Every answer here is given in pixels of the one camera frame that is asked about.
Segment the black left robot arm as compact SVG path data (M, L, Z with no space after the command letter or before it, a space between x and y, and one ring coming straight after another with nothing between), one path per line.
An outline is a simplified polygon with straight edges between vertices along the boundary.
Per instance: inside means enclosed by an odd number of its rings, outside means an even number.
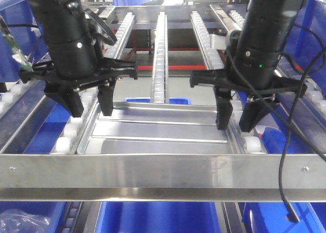
M84 9L80 0L28 2L50 61L22 70L21 80L43 80L45 96L61 104L73 117L81 117L84 111L79 92L97 87L101 111L105 116L111 115L117 78L138 77L135 62L103 56L101 43L115 44L115 34L94 12Z

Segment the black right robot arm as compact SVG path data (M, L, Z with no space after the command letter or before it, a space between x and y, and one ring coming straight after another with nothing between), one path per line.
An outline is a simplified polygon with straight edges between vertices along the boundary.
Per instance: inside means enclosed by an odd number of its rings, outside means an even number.
M278 93L302 96L306 88L298 80L279 77L275 69L293 28L297 14L307 0L250 0L241 31L231 34L222 69L194 71L192 87L213 86L216 99L216 126L228 127L233 111L231 91L249 97L239 121L243 132L250 132L279 104Z

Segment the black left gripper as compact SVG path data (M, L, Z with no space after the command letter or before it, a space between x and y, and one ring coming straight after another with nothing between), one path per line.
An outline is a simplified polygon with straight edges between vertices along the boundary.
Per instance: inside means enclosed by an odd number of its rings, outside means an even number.
M84 111L78 92L98 87L97 98L101 111L104 116L111 116L114 109L115 80L123 75L136 80L137 70L136 62L103 58L100 66L89 76L66 80L58 75L53 61L34 64L31 70L22 69L19 76L24 83L31 80L45 81L45 96L59 103L72 117L81 117Z

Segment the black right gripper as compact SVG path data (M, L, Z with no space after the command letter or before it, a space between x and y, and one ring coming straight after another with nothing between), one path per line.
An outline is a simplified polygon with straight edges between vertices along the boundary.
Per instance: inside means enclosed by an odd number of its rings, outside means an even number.
M233 111L231 104L231 91L244 92L248 95L258 94L262 96L273 95L282 92L300 93L303 97L307 91L307 85L300 86L300 81L286 77L273 75L271 83L263 89L256 88L252 90L243 81L243 78L237 73L235 77L228 76L225 70L206 70L193 71L190 77L190 86L213 85L213 92L216 99L216 126L218 130L226 130ZM242 132L250 132L267 114L271 112L269 107L274 108L274 102L262 100L248 102L239 121L239 127Z

